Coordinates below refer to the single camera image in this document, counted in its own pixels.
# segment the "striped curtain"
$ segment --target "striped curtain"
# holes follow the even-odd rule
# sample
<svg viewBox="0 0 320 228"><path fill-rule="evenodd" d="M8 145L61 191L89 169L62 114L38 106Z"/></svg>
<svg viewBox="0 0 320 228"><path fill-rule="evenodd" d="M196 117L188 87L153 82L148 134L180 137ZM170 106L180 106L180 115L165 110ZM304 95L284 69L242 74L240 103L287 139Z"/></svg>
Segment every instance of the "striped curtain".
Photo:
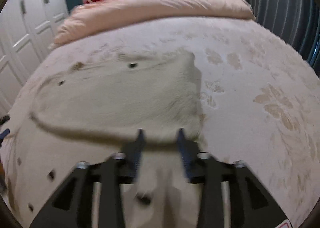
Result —
<svg viewBox="0 0 320 228"><path fill-rule="evenodd" d="M314 0L247 0L257 22L299 52L320 74L320 15Z"/></svg>

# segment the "silver bolt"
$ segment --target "silver bolt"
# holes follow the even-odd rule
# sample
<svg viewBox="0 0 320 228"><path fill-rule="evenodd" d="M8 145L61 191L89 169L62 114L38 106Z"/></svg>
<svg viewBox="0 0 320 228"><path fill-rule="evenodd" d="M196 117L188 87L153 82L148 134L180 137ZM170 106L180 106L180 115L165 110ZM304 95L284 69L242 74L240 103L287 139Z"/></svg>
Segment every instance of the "silver bolt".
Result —
<svg viewBox="0 0 320 228"><path fill-rule="evenodd" d="M88 162L80 161L77 163L76 168L87 169L89 166L90 166L90 164Z"/></svg>
<svg viewBox="0 0 320 228"><path fill-rule="evenodd" d="M242 160L235 161L234 164L236 165L236 168L244 168L244 167L246 167L245 162L242 161Z"/></svg>
<svg viewBox="0 0 320 228"><path fill-rule="evenodd" d="M200 152L197 154L197 157L199 159L208 159L208 158L210 158L210 154L207 152Z"/></svg>
<svg viewBox="0 0 320 228"><path fill-rule="evenodd" d="M125 159L125 154L124 153L115 153L112 157L115 160L122 160L122 159Z"/></svg>

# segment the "folded blanket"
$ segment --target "folded blanket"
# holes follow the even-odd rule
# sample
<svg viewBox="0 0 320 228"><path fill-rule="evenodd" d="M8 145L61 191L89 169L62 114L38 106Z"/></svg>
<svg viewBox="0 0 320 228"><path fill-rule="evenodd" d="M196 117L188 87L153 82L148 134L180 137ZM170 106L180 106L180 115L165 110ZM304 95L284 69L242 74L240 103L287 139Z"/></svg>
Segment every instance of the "folded blanket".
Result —
<svg viewBox="0 0 320 228"><path fill-rule="evenodd" d="M175 16L255 19L245 0L104 0L74 8L55 37L55 47L130 24Z"/></svg>
<svg viewBox="0 0 320 228"><path fill-rule="evenodd" d="M35 97L32 116L48 131L76 137L171 143L179 128L200 132L194 56L120 55L101 64L76 64L49 77Z"/></svg>

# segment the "pink comforter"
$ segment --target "pink comforter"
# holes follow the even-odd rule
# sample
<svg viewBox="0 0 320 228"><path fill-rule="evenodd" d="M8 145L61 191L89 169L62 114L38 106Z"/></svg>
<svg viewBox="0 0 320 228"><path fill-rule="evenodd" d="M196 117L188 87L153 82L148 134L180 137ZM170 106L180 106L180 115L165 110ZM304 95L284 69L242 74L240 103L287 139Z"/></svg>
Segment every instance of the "pink comforter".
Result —
<svg viewBox="0 0 320 228"><path fill-rule="evenodd" d="M104 0L77 6L58 28L55 46L138 22L176 16L252 19L245 0Z"/></svg>

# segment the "black spot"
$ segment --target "black spot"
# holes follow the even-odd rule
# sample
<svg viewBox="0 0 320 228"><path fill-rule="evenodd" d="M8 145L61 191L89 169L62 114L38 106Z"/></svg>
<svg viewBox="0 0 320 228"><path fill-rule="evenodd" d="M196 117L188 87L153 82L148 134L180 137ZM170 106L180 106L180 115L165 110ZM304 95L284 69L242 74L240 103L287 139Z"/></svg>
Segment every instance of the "black spot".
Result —
<svg viewBox="0 0 320 228"><path fill-rule="evenodd" d="M56 176L56 172L54 169L52 169L50 171L50 173L48 174L48 178L52 181L52 180L54 180L55 176Z"/></svg>
<svg viewBox="0 0 320 228"><path fill-rule="evenodd" d="M134 67L137 67L138 64L129 64L129 68L134 68Z"/></svg>
<svg viewBox="0 0 320 228"><path fill-rule="evenodd" d="M33 208L33 205L32 205L32 204L29 203L29 204L28 204L28 208L29 208L29 210L30 210L31 212L33 212L33 209L34 209L34 208Z"/></svg>
<svg viewBox="0 0 320 228"><path fill-rule="evenodd" d="M151 195L137 193L136 199L144 206L148 206L151 204Z"/></svg>

